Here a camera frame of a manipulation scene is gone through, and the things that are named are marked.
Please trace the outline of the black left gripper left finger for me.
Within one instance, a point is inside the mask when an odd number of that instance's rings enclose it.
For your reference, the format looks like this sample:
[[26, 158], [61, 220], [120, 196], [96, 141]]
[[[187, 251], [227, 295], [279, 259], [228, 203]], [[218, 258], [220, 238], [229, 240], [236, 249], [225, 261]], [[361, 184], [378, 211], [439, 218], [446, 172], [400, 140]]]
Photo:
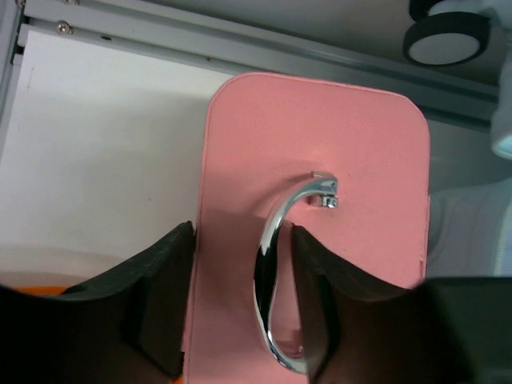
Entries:
[[191, 222], [51, 296], [1, 288], [4, 383], [168, 383], [182, 375]]

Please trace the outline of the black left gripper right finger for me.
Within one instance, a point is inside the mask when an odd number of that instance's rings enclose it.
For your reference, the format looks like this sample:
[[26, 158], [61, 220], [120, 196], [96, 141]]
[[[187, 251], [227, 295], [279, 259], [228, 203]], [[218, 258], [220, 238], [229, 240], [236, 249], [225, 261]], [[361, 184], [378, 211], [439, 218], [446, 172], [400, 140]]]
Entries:
[[311, 383], [508, 383], [511, 280], [434, 278], [404, 289], [292, 230]]

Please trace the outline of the pink cosmetic case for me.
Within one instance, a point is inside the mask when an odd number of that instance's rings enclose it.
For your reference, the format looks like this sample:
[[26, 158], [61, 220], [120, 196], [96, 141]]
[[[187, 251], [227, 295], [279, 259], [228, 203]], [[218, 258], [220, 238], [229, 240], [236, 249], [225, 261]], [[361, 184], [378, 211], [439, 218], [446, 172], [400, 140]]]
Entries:
[[338, 180], [334, 209], [296, 204], [278, 248], [273, 325], [300, 344], [292, 225], [370, 274], [408, 288], [425, 274], [430, 134], [406, 97], [279, 74], [232, 78], [206, 116], [198, 248], [187, 315], [187, 383], [304, 383], [265, 348], [254, 264], [273, 205], [315, 172]]

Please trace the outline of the light blue suitcase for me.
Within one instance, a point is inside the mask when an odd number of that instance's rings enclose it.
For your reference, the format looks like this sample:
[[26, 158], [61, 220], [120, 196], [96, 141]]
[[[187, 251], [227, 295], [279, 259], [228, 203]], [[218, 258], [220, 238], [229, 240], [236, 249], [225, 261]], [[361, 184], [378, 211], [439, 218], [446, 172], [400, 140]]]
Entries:
[[[414, 23], [435, 14], [469, 12], [490, 20], [511, 47], [509, 1], [411, 1]], [[511, 180], [434, 193], [430, 205], [429, 278], [511, 275]]]

